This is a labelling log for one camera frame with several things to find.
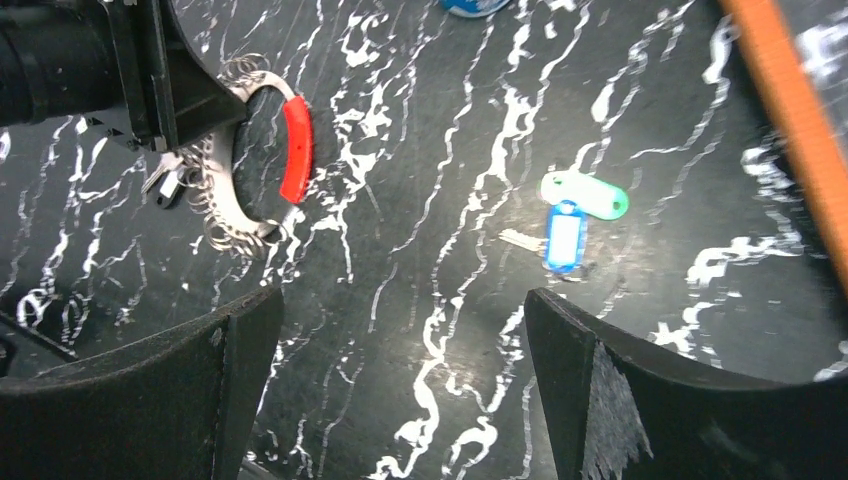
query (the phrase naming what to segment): key fob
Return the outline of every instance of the key fob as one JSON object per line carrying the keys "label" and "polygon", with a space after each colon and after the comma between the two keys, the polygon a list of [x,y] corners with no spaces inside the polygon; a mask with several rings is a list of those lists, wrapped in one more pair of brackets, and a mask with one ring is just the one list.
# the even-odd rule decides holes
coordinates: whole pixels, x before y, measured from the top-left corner
{"label": "key fob", "polygon": [[156,193],[156,206],[161,209],[170,208],[174,205],[180,192],[183,190],[183,180],[185,178],[185,167],[179,167],[172,172],[168,172],[165,179],[162,180],[162,186]]}
{"label": "key fob", "polygon": [[554,205],[548,216],[545,267],[564,274],[580,266],[586,244],[586,214],[568,200]]}

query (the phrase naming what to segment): white vein pattern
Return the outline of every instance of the white vein pattern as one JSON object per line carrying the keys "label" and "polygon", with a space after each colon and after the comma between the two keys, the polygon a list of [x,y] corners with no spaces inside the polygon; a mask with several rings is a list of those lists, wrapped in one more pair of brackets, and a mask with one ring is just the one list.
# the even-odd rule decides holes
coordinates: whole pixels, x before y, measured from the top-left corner
{"label": "white vein pattern", "polygon": [[658,330],[651,335],[657,345],[674,346],[677,353],[693,359],[698,358],[700,350],[713,366],[721,368],[721,360],[698,315],[723,304],[728,297],[741,297],[742,293],[725,288],[719,289],[714,298],[702,298],[709,287],[720,281],[731,265],[757,265],[770,256],[796,257],[804,254],[801,234],[777,208],[781,204],[801,201],[791,190],[794,182],[775,165],[782,154],[782,142],[771,134],[759,146],[745,150],[740,161],[742,170],[756,179],[756,198],[764,204],[764,214],[775,221],[776,232],[761,237],[735,237],[729,246],[711,247],[699,252],[686,277],[689,296],[694,304],[684,309],[684,324],[680,328],[672,330],[666,322],[659,322]]}
{"label": "white vein pattern", "polygon": [[[697,168],[714,161],[730,136],[724,120],[732,101],[725,71],[735,39],[730,19],[720,20],[711,41],[684,46],[698,31],[699,20],[690,17],[703,2],[663,3],[640,17],[643,23],[634,35],[610,46],[606,53],[614,60],[594,80],[586,80],[591,91],[587,106],[569,118],[579,119],[589,134],[557,138],[563,150],[574,153],[566,168],[601,178],[613,167],[627,170],[634,203],[622,222],[632,222],[624,223],[623,248],[603,260],[604,267],[621,267],[623,274],[629,274],[627,265],[638,267],[644,230],[674,221],[671,206],[682,202],[690,188],[696,190],[690,185]],[[533,190],[544,171],[558,163],[545,135],[552,129],[578,130],[546,120],[563,108],[558,101],[573,98],[574,78],[589,78],[582,62],[596,48],[592,34],[630,13],[602,0],[515,0],[497,16],[458,24],[435,1],[274,0],[257,6],[244,0],[180,0],[176,8],[196,21],[186,27],[187,35],[211,69],[239,55],[262,53],[268,68],[282,72],[310,101],[314,114],[332,119],[328,135],[333,138],[316,138],[316,144],[335,144],[338,151],[317,164],[303,205],[277,219],[288,241],[272,245],[267,258],[252,261],[213,252],[202,240],[197,217],[177,217],[178,223],[191,218],[185,221],[188,226],[180,226],[185,230],[151,231],[150,223],[181,212],[158,211],[140,198],[137,190],[152,168],[149,158],[126,160],[125,152],[93,135],[79,118],[50,124],[39,157],[26,163],[23,130],[0,130],[0,180],[12,169],[29,175],[29,181],[0,190],[13,200],[3,218],[14,225],[0,236],[8,263],[0,300],[14,299],[10,319],[37,334],[55,329],[58,333],[42,336],[73,354],[89,332],[111,328],[105,335],[120,335],[138,326],[145,315],[139,312],[155,311],[176,322],[257,286],[281,285],[287,308],[293,305],[292,310],[311,315],[286,318],[249,458],[284,469],[288,477],[340,478],[335,459],[348,448],[351,427],[346,422],[368,423],[356,415],[362,417],[363,402],[380,395],[406,401],[392,412],[396,415],[380,419],[383,431],[368,438],[386,447],[362,455],[361,470],[347,472],[351,476],[388,480],[429,471],[444,479],[488,479],[495,477],[485,465],[505,455],[513,459],[511,467],[497,478],[540,476],[537,457],[549,446],[537,443],[544,428],[533,421],[538,389],[521,331],[523,293],[543,285],[546,276],[541,269],[524,275],[520,270],[526,268],[515,266],[519,249],[499,247],[495,232],[516,227],[500,223],[513,215],[511,209],[532,210],[530,197],[520,193]],[[428,70],[434,68],[433,57],[444,58],[451,48],[459,51],[453,38],[460,28],[474,29],[475,35],[462,37],[471,41],[461,46],[466,56],[458,66],[442,66],[456,76]],[[690,50],[684,54],[683,48]],[[663,98],[651,76],[690,68],[686,56],[692,51],[705,58],[693,88],[706,94],[699,97],[701,107],[685,115],[685,134],[651,139],[649,148],[621,147],[633,136],[641,112],[653,108],[648,100]],[[432,82],[445,78],[438,91],[453,100],[439,103],[427,92],[434,91]],[[276,143],[283,120],[268,98],[258,107],[277,110],[268,135],[263,131],[261,140],[235,159],[236,170],[247,172],[254,156],[269,155],[258,172],[263,185],[271,185],[258,192],[257,203],[276,195],[278,185],[268,179],[285,157]],[[422,103],[437,108],[423,109]],[[421,112],[432,117],[416,117]],[[481,118],[491,122],[489,130],[479,128]],[[424,137],[427,129],[437,135]],[[745,298],[744,285],[731,289],[726,277],[736,268],[761,263],[758,268],[765,271],[766,258],[789,261],[808,253],[780,208],[800,201],[791,180],[775,165],[780,140],[773,133],[761,137],[737,149],[734,158],[744,150],[739,173],[748,175],[755,189],[746,208],[762,211],[761,220],[773,232],[731,232],[729,244],[682,259],[678,273],[689,296],[671,312],[674,321],[664,318],[650,336],[717,367],[720,346],[710,340],[699,314],[728,298]],[[419,154],[416,142],[430,144]],[[470,146],[480,145],[482,155],[468,153]],[[395,178],[386,172],[412,162],[417,169],[404,187],[420,186],[420,196],[413,209],[399,211],[400,202],[384,200],[392,187],[385,180]],[[657,180],[657,164],[672,175]],[[379,221],[363,222],[365,209]],[[409,221],[395,232],[387,227],[384,238],[371,228],[400,215]],[[36,238],[49,248],[36,248]],[[377,260],[361,260],[375,251]],[[324,257],[337,262],[327,266]],[[314,286],[316,278],[320,287]],[[527,278],[533,283],[523,288]],[[161,286],[165,281],[168,288]],[[562,285],[550,275],[548,281]],[[522,295],[510,293],[516,284]],[[598,288],[591,279],[566,288],[572,286]],[[362,299],[340,307],[337,297],[346,295]],[[615,322],[627,313],[624,304],[632,296],[626,283],[618,282],[600,294],[595,311]],[[568,298],[580,304],[579,290],[568,290]],[[485,307],[494,300],[502,305],[492,313]],[[102,316],[109,325],[94,327]],[[473,347],[493,353],[486,360],[489,368],[476,371],[464,363],[477,351],[464,351],[469,346],[463,336],[481,322],[488,336]],[[402,347],[409,370],[375,383],[374,377],[388,367],[374,350],[383,350],[387,332],[397,328],[411,338]],[[844,343],[839,349],[848,355]],[[287,405],[275,398],[303,373],[297,369],[305,358],[317,372],[311,383],[314,402],[282,415],[279,409]],[[829,378],[846,365],[845,359],[836,361],[816,379]]]}

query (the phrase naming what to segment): black pipe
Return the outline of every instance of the black pipe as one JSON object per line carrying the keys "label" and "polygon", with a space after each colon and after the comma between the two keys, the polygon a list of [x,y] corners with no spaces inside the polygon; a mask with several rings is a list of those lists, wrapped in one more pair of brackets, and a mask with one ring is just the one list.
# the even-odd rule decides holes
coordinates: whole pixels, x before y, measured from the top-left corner
{"label": "black pipe", "polygon": [[0,127],[118,105],[109,38],[102,8],[85,15],[57,4],[0,8]]}

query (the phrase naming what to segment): key ring holder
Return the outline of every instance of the key ring holder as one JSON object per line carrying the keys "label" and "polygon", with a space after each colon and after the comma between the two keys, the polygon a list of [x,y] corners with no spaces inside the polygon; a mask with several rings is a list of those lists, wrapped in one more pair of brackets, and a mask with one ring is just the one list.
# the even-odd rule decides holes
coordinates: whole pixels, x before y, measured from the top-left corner
{"label": "key ring holder", "polygon": [[309,173],[312,171],[312,120],[309,107],[303,97],[296,95],[294,90],[279,75],[258,70],[249,74],[254,81],[231,88],[243,102],[247,103],[251,96],[262,87],[272,87],[283,94],[283,115],[289,132],[288,161],[283,183],[280,185],[280,196],[291,203],[300,203],[306,193]]}
{"label": "key ring holder", "polygon": [[[312,168],[312,123],[309,110],[302,97],[280,76],[263,70],[245,71],[240,63],[237,78],[222,81],[243,102],[247,102],[260,88],[272,87],[285,98],[283,113],[289,131],[288,163],[280,195],[291,203],[299,203],[305,192]],[[191,201],[198,213],[204,214],[204,231],[213,248],[220,251],[235,250],[243,255],[257,257],[268,243],[264,240],[279,229],[273,221],[255,221],[242,210],[233,185],[232,159],[235,133],[238,125],[229,125],[204,138],[198,144],[179,152],[188,166],[200,173],[200,179],[190,187],[197,188],[197,197]],[[283,239],[287,232],[281,232]]]}

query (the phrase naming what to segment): silver keys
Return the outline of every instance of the silver keys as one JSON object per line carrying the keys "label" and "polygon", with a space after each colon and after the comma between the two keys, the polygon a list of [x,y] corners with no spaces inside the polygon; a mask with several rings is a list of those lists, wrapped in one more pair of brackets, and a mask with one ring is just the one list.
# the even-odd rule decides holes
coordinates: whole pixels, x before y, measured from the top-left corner
{"label": "silver keys", "polygon": [[158,182],[160,178],[168,172],[176,170],[182,163],[183,157],[174,155],[173,153],[163,154],[162,159],[159,161],[159,165],[156,166],[156,170],[153,170],[153,173],[150,174],[150,177],[141,186],[141,193],[146,195],[147,192],[153,188],[153,185],[156,185],[156,182]]}
{"label": "silver keys", "polygon": [[516,247],[529,250],[536,255],[543,255],[545,252],[545,246],[548,243],[548,241],[544,238],[531,237],[530,235],[525,235],[511,228],[508,228],[498,234],[498,238],[506,243],[515,245]]}

